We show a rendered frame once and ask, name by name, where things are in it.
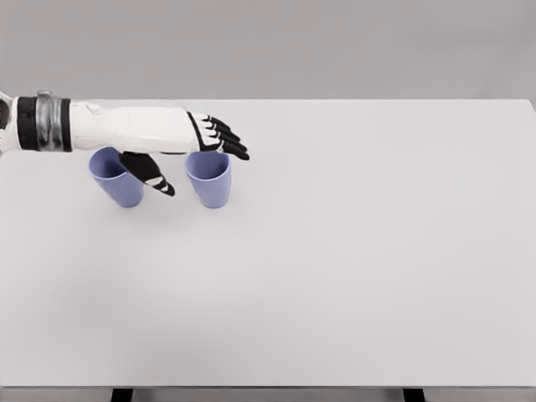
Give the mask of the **blue plastic cup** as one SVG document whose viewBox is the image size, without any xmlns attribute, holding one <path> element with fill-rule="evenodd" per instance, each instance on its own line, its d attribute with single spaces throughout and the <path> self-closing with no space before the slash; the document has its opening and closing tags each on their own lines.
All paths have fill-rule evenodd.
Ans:
<svg viewBox="0 0 536 402">
<path fill-rule="evenodd" d="M 123 208 L 136 207 L 143 199 L 142 182 L 136 179 L 120 163 L 119 152 L 113 147 L 103 147 L 94 152 L 88 168 L 91 177 L 100 188 Z"/>
<path fill-rule="evenodd" d="M 207 208 L 227 204 L 231 190 L 231 161 L 219 152 L 192 152 L 186 157 L 185 172 L 199 201 Z"/>
</svg>

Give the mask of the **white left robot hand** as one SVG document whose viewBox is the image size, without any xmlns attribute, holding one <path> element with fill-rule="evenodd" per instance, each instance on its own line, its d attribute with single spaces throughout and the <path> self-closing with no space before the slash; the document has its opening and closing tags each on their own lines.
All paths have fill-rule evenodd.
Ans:
<svg viewBox="0 0 536 402">
<path fill-rule="evenodd" d="M 169 197 L 173 185 L 151 155 L 219 152 L 249 160 L 247 147 L 215 116 L 180 107 L 120 108 L 108 144 L 120 152 L 120 162 L 139 181 Z"/>
</svg>

